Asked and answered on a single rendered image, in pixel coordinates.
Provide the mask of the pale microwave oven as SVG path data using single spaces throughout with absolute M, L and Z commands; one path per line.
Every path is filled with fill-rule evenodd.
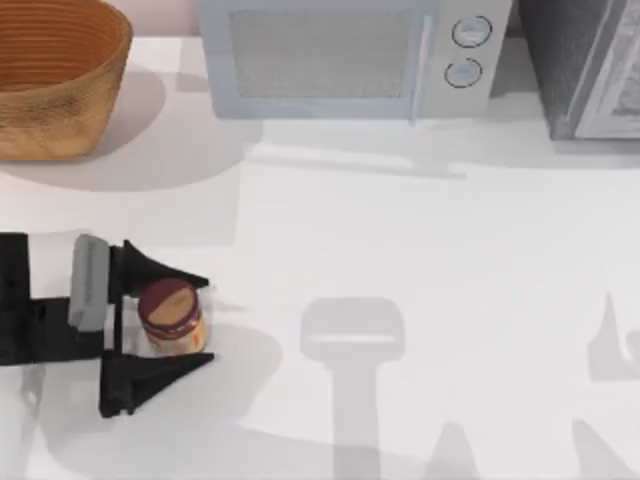
M 421 1 L 429 9 L 432 26 L 417 121 L 483 114 L 489 102 L 513 0 Z M 477 15 L 491 21 L 493 33 L 490 39 L 478 48 L 457 46 L 452 40 L 452 27 L 462 18 Z M 483 67 L 483 76 L 472 87 L 454 89 L 444 80 L 444 70 L 449 63 L 464 58 L 477 60 Z

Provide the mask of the pale grey rounded box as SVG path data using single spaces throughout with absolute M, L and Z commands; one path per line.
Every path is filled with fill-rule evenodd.
M 98 237 L 80 235 L 73 249 L 68 323 L 82 333 L 104 329 L 109 292 L 110 246 Z

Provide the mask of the brown jar with maroon lid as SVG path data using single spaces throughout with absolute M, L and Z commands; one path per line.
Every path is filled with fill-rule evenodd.
M 196 289 L 165 278 L 140 294 L 137 313 L 151 345 L 162 355 L 202 352 L 208 341 L 205 315 Z

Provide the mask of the pale blue microwave door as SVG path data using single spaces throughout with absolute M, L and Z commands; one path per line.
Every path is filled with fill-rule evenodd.
M 421 0 L 199 0 L 216 115 L 411 118 Z

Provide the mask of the round microwave knob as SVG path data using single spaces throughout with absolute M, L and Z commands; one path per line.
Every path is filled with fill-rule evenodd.
M 482 76 L 482 65 L 472 58 L 449 63 L 443 74 L 446 83 L 454 89 L 472 87 L 480 81 Z
M 452 27 L 453 42 L 465 49 L 478 48 L 484 45 L 493 33 L 491 21 L 481 15 L 458 20 Z

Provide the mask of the brown woven basket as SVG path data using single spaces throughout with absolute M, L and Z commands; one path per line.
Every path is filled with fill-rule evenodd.
M 133 38 L 105 0 L 0 0 L 0 161 L 62 161 L 99 143 Z

